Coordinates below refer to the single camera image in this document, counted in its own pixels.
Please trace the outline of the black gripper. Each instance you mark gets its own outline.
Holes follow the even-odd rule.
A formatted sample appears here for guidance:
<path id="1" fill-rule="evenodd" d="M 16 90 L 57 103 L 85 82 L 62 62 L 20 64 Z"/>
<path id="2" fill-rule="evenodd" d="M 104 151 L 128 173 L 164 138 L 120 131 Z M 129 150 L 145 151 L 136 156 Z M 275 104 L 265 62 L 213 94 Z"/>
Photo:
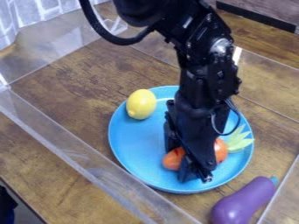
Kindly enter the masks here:
<path id="1" fill-rule="evenodd" d="M 182 94 L 176 92 L 173 99 L 165 103 L 164 148 L 165 152 L 177 147 L 185 150 L 178 167 L 178 181 L 185 183 L 198 179 L 208 183 L 217 166 L 213 143 L 222 135 L 229 106 L 225 102 L 204 102 L 193 106 L 192 100 L 193 98 L 185 99 Z"/>

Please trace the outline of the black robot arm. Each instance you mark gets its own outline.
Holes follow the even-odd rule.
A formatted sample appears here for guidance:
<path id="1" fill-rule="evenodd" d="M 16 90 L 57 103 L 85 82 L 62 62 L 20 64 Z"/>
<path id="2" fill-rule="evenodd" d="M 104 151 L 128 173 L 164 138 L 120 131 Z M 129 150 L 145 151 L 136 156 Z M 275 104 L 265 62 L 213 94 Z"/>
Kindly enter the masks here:
<path id="1" fill-rule="evenodd" d="M 217 166 L 214 140 L 225 136 L 230 96 L 238 92 L 229 28 L 202 0 L 113 0 L 118 16 L 157 31 L 173 44 L 180 86 L 165 103 L 164 148 L 182 147 L 177 179 L 209 182 Z"/>

